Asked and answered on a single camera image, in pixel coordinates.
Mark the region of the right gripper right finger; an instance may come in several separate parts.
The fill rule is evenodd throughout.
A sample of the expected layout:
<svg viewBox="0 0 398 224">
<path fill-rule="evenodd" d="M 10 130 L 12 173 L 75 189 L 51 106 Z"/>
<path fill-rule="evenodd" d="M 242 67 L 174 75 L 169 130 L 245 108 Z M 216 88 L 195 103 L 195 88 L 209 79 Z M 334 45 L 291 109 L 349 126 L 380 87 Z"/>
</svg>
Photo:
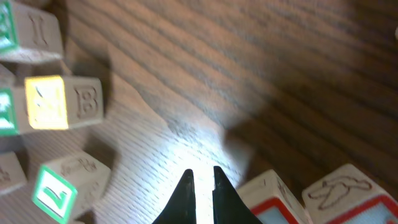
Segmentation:
<svg viewBox="0 0 398 224">
<path fill-rule="evenodd" d="M 261 224 L 247 208 L 220 166 L 214 166 L 215 189 L 213 219 L 215 224 Z"/>
</svg>

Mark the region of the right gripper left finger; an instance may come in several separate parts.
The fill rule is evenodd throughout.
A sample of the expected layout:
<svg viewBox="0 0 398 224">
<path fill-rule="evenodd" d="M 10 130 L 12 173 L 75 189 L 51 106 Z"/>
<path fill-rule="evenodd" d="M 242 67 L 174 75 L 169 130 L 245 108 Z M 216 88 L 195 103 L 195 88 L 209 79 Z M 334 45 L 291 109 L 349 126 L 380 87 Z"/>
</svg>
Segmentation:
<svg viewBox="0 0 398 224">
<path fill-rule="evenodd" d="M 169 201 L 152 224 L 196 224 L 196 199 L 193 171 L 181 176 Z"/>
</svg>

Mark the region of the red I block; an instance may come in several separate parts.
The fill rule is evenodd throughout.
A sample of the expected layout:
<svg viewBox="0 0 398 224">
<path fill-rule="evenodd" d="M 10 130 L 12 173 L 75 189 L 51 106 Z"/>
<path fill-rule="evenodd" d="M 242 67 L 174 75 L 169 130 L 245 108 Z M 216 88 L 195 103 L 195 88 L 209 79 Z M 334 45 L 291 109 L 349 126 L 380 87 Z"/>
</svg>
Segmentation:
<svg viewBox="0 0 398 224">
<path fill-rule="evenodd" d="M 310 223 L 301 203 L 272 169 L 241 186 L 237 193 L 261 223 Z"/>
</svg>

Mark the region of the red A block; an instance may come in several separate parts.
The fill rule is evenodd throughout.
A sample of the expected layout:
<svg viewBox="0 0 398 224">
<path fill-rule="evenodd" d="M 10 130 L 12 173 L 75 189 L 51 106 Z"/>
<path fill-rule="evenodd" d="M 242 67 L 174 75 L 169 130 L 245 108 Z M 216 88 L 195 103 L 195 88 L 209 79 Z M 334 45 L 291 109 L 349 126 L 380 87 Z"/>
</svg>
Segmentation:
<svg viewBox="0 0 398 224">
<path fill-rule="evenodd" d="M 302 192 L 313 223 L 397 224 L 397 201 L 352 164 Z"/>
</svg>

